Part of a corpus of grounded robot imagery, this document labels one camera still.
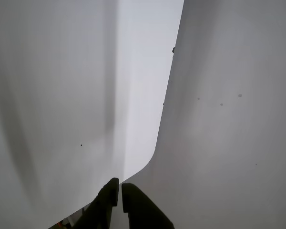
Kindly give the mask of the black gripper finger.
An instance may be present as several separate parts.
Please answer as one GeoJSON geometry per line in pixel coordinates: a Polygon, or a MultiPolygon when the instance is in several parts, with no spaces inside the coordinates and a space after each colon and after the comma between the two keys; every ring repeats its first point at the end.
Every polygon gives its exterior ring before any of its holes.
{"type": "Polygon", "coordinates": [[[123,212],[131,229],[173,229],[168,217],[132,183],[122,184],[123,212]]]}
{"type": "Polygon", "coordinates": [[[119,179],[112,178],[84,210],[73,229],[108,229],[112,208],[118,204],[119,179]]]}

